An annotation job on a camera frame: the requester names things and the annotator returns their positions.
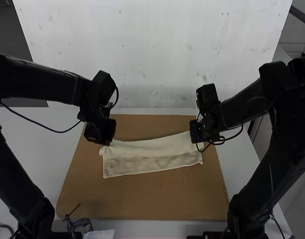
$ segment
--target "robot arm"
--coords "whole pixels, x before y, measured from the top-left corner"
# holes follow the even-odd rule
[[[109,102],[118,89],[108,73],[99,71],[92,81],[66,71],[0,55],[0,101],[20,97],[62,102],[80,107],[77,118],[87,123],[87,140],[109,145],[116,121],[109,119]],[[7,145],[0,127],[0,198],[18,220],[16,238],[70,239],[81,233],[53,233],[55,211],[34,185]]]
[[[267,153],[247,185],[230,201],[230,232],[223,238],[265,238],[264,224],[273,217],[272,208],[305,172],[305,58],[288,66],[268,63],[259,73],[258,80],[222,103],[213,84],[196,91],[203,119],[190,122],[193,143],[219,141],[220,132],[267,113],[272,122]]]
[[[109,145],[116,122],[109,119],[109,103],[118,89],[110,74],[99,71],[92,81],[11,56],[0,55],[0,98],[57,101],[80,107],[78,119],[86,122],[87,140]]]

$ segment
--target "wall stain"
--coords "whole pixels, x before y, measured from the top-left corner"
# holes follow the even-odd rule
[[[187,100],[187,96],[179,96],[179,98],[181,98],[181,100],[183,100],[183,101]]]
[[[190,51],[192,51],[192,45],[187,44],[187,48],[188,48]]]

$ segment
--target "towel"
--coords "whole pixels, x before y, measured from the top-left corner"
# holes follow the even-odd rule
[[[188,131],[143,141],[113,140],[100,149],[99,155],[103,157],[104,178],[202,164],[202,155],[191,143]]]

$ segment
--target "cork board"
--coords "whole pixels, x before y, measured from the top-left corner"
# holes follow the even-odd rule
[[[145,140],[189,130],[195,116],[116,115],[115,139]],[[226,221],[228,198],[214,146],[203,165],[103,178],[101,146],[80,137],[56,212],[63,218]]]

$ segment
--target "paper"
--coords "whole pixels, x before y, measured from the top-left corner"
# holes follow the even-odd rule
[[[83,239],[113,239],[115,230],[91,231],[83,235]]]

